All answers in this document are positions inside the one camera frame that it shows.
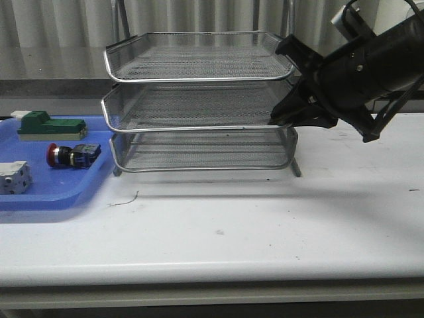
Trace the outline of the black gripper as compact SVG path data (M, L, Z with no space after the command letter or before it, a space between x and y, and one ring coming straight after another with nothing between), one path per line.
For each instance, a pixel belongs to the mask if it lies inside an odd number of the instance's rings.
M339 120L353 126L363 142L378 139L388 122L373 117L366 103L388 92L382 62L388 53L379 37L361 37L323 57L293 34L275 51L301 72L302 80L272 109L271 125L330 129Z

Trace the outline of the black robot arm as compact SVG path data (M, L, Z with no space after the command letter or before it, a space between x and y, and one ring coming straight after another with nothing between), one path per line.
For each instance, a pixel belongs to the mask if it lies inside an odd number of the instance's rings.
M341 15L348 42L327 56L292 34L279 43L276 54L301 77L273 108L269 123L332 128L343 120L371 142L423 85L423 13L379 35L352 7Z

